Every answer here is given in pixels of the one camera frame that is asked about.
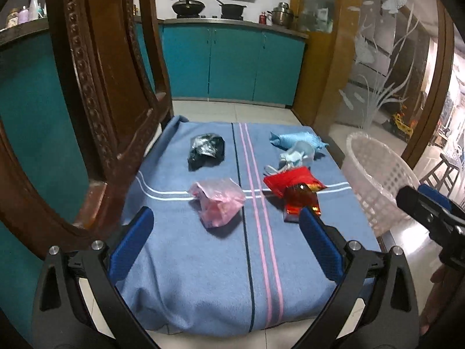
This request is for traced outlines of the person's right hand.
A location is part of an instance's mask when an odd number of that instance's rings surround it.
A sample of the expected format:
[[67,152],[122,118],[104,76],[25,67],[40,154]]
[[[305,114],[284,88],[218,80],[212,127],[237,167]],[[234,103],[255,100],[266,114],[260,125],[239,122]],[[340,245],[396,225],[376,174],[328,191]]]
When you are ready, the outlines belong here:
[[434,284],[420,314],[420,332],[425,335],[431,324],[445,308],[456,287],[455,271],[446,265],[441,265],[432,275],[430,281]]

